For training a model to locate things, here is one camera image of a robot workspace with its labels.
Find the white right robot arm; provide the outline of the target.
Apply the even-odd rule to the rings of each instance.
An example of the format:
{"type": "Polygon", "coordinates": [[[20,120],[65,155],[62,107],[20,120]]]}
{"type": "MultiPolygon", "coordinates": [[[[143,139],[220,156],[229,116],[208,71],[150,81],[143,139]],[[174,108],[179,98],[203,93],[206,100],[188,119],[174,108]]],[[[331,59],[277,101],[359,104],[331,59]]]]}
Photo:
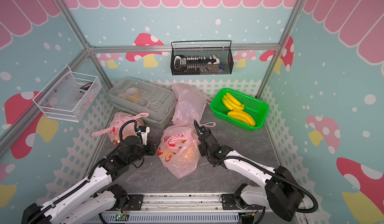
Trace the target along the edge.
{"type": "Polygon", "coordinates": [[[292,221],[296,213],[314,213],[319,208],[317,199],[301,187],[292,174],[283,166],[274,169],[242,156],[233,148],[220,145],[211,130],[194,121],[200,142],[201,156],[213,166],[221,166],[237,172],[258,187],[242,184],[234,193],[236,205],[240,209],[248,206],[261,206],[271,209],[285,221],[292,221]]]}

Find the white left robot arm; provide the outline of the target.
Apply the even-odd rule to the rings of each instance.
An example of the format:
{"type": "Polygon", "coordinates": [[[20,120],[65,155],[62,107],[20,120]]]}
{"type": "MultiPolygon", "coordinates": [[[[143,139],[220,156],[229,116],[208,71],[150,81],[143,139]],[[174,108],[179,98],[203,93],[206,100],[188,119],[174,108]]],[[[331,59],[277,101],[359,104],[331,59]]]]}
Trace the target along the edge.
{"type": "Polygon", "coordinates": [[[136,120],[125,122],[118,133],[118,146],[92,167],[90,173],[73,187],[42,205],[32,204],[22,216],[23,224],[82,224],[102,212],[124,212],[134,201],[120,185],[111,183],[137,161],[156,154],[148,140],[150,128],[136,120]]]}

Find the pink plastic bag front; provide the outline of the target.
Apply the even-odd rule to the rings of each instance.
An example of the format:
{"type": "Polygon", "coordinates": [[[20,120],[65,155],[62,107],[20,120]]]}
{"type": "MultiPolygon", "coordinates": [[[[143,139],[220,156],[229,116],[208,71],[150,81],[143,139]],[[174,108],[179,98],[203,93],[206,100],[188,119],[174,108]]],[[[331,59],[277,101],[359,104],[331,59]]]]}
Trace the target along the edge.
{"type": "Polygon", "coordinates": [[[137,127],[144,126],[143,118],[148,116],[149,116],[149,113],[146,113],[146,112],[140,113],[138,115],[132,115],[130,113],[124,113],[124,112],[117,112],[114,115],[112,121],[110,122],[110,125],[108,128],[93,132],[92,136],[96,137],[96,136],[101,136],[103,134],[107,134],[112,144],[117,146],[119,141],[119,131],[124,123],[130,120],[136,120],[137,127]]]}

